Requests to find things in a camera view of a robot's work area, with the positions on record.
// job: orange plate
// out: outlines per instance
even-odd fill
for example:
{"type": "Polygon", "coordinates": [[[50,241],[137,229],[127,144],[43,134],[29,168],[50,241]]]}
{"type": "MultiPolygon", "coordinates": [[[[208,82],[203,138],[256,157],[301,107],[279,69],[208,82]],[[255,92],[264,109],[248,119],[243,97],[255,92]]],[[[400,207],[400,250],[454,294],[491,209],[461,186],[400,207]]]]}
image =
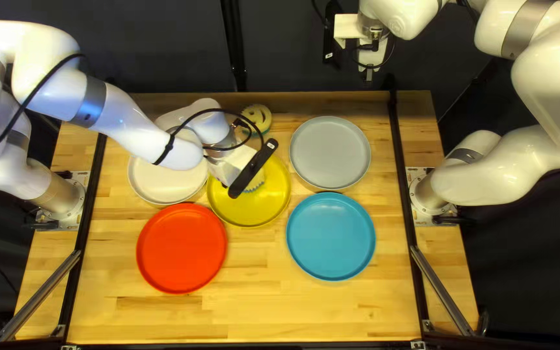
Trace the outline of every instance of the orange plate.
{"type": "Polygon", "coordinates": [[[160,291],[191,293],[215,277],[226,247],[226,230],[213,212],[197,204],[175,204],[144,226],[137,239],[137,267],[160,291]]]}

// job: black handle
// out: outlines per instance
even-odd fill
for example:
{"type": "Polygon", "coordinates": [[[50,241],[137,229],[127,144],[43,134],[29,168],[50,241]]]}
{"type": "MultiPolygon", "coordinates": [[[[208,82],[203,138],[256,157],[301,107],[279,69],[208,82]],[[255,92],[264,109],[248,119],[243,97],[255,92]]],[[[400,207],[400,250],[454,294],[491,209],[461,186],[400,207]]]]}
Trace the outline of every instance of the black handle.
{"type": "Polygon", "coordinates": [[[267,162],[267,159],[278,148],[278,141],[276,139],[270,138],[265,142],[263,148],[261,148],[252,159],[248,162],[248,165],[239,173],[237,179],[228,188],[228,196],[232,199],[239,197],[243,192],[245,187],[252,181],[254,175],[262,168],[262,166],[267,162]]]}

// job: blue plate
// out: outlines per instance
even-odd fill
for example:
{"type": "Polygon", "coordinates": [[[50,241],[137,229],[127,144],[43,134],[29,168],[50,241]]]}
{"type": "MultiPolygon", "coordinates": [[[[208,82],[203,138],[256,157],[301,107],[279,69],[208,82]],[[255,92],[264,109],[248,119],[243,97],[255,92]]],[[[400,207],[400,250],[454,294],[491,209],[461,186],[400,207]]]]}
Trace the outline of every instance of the blue plate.
{"type": "Polygon", "coordinates": [[[375,251],[375,227],[367,211],[346,195],[323,192],[303,200],[286,226],[291,256],[324,281],[347,280],[367,267],[375,251]]]}

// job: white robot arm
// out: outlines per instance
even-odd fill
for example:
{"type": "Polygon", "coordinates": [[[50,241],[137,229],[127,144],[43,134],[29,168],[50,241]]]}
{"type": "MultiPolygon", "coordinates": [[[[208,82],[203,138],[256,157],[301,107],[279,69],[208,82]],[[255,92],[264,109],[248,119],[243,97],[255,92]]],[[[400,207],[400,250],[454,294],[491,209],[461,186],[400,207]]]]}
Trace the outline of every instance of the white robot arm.
{"type": "MultiPolygon", "coordinates": [[[[410,40],[451,2],[361,0],[356,26],[363,28],[360,18],[376,20],[393,35],[410,40]]],[[[481,13],[477,48],[515,60],[513,86],[541,127],[514,130],[502,139],[488,131],[469,135],[417,186],[412,200],[428,209],[447,202],[510,203],[522,198],[543,174],[560,168],[560,1],[469,2],[481,13]]]]}
{"type": "MultiPolygon", "coordinates": [[[[49,70],[79,46],[67,33],[49,26],[0,21],[0,93],[7,64],[14,64],[12,91],[23,102],[49,70]]],[[[124,148],[154,162],[163,152],[169,135],[160,130],[123,91],[86,76],[73,59],[59,69],[39,90],[28,109],[70,123],[79,124],[115,139],[124,148]]],[[[228,133],[221,113],[215,115],[219,128],[214,143],[228,133]]],[[[176,139],[174,149],[161,163],[170,169],[191,169],[202,160],[202,149],[176,139]]]]}
{"type": "MultiPolygon", "coordinates": [[[[52,68],[78,51],[76,41],[59,29],[0,20],[0,135],[19,108],[16,100],[25,101],[52,68]],[[14,98],[2,90],[8,64],[13,64],[11,85],[14,98]]],[[[78,70],[78,60],[74,58],[58,69],[27,108],[104,133],[132,154],[150,163],[156,162],[164,154],[170,135],[148,120],[125,92],[78,70]]],[[[214,100],[204,99],[183,108],[182,112],[194,113],[218,107],[214,100]]],[[[192,120],[189,126],[204,145],[222,145],[231,134],[222,112],[203,114],[192,120]]],[[[76,205],[78,195],[74,194],[69,183],[42,164],[26,159],[29,136],[30,124],[22,114],[0,142],[0,190],[30,200],[48,211],[66,213],[76,205]]],[[[198,165],[202,157],[200,145],[176,135],[173,148],[159,165],[188,170],[198,165]]]]}

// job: yellow sponge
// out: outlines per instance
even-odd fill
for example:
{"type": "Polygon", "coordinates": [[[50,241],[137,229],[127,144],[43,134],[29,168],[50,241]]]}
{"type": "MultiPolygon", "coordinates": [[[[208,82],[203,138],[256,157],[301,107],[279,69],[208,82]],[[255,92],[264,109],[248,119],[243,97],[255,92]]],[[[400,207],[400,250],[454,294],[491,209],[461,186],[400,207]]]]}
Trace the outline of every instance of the yellow sponge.
{"type": "MultiPolygon", "coordinates": [[[[271,111],[267,106],[252,105],[245,107],[245,109],[241,111],[241,114],[256,124],[261,134],[266,134],[267,131],[269,131],[269,127],[271,126],[271,111]]],[[[252,130],[252,132],[253,135],[256,135],[256,131],[252,130]]]]}

